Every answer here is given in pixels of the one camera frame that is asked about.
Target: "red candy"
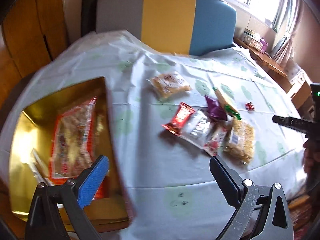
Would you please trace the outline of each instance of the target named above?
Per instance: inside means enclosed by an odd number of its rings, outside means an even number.
[[[175,116],[167,124],[162,125],[168,131],[180,135],[181,128],[184,126],[188,118],[196,111],[185,103],[180,103]]]
[[[245,109],[247,109],[248,111],[254,111],[255,108],[254,108],[254,105],[252,102],[249,102],[247,104],[245,104]]]

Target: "gold box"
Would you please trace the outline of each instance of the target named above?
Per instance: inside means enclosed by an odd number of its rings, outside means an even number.
[[[84,211],[98,232],[118,230],[129,225],[127,205],[112,150],[103,77],[62,89],[21,111],[13,135],[9,164],[11,210],[17,217],[27,221],[37,185],[28,165],[32,149],[34,148],[45,165],[48,165],[57,116],[93,96],[98,97],[95,116],[96,119],[99,117],[99,121],[94,122],[95,131],[100,127],[99,133],[95,134],[95,153],[109,158],[110,168],[105,178],[108,182],[109,197],[93,200]],[[65,209],[59,211],[67,231],[73,232]]]

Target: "blue gripper pad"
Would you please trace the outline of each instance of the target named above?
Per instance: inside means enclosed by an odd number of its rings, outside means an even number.
[[[90,205],[94,194],[97,192],[108,170],[109,159],[108,157],[103,156],[101,160],[96,164],[96,166],[92,169],[81,187],[79,187],[77,200],[81,209],[83,209],[85,206]]]

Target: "screw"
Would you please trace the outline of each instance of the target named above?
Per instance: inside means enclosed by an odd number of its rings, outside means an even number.
[[[73,185],[76,181],[74,179],[68,179],[67,184],[68,185]]]
[[[253,182],[252,182],[251,179],[245,179],[245,180],[244,180],[244,184],[245,184],[246,186],[252,186]]]
[[[37,185],[37,187],[38,187],[38,188],[43,188],[43,187],[44,187],[44,185],[45,185],[45,183],[44,183],[44,182],[40,182],[40,183]]]
[[[281,184],[280,183],[275,183],[275,188],[281,189]]]

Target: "bed sheet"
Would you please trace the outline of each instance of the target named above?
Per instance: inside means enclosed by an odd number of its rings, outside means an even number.
[[[159,101],[148,79],[179,72],[190,92]],[[231,217],[209,170],[210,157],[165,131],[162,124],[183,101],[206,107],[213,86],[226,91],[255,128],[255,157],[241,165],[220,152],[230,168],[257,185],[282,184],[288,198],[306,179],[304,136],[272,122],[273,114],[299,117],[286,93],[249,56],[230,48],[203,57],[160,54],[127,31],[89,33],[39,70],[10,112],[0,135],[0,176],[8,184],[11,141],[20,111],[64,87],[104,76],[113,146],[136,217],[121,239],[214,239]],[[256,110],[246,111],[252,102]]]

